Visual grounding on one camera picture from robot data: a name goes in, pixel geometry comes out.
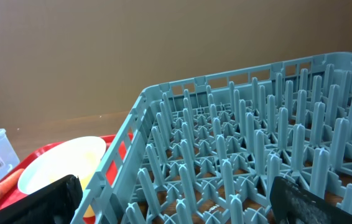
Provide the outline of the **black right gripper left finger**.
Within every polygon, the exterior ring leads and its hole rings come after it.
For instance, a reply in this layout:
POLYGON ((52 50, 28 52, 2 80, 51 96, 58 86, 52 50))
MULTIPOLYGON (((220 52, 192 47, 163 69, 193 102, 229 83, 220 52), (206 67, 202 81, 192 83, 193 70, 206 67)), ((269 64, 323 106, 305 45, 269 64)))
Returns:
POLYGON ((0 224, 70 223, 82 197, 79 178, 69 174, 0 210, 0 224))

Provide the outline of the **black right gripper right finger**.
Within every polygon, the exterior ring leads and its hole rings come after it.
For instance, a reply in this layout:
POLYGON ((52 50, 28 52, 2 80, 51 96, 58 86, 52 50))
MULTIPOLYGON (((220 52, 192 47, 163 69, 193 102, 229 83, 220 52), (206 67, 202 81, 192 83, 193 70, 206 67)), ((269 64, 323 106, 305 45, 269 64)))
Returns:
POLYGON ((324 199, 277 176, 270 192, 276 223, 352 223, 352 215, 324 199))

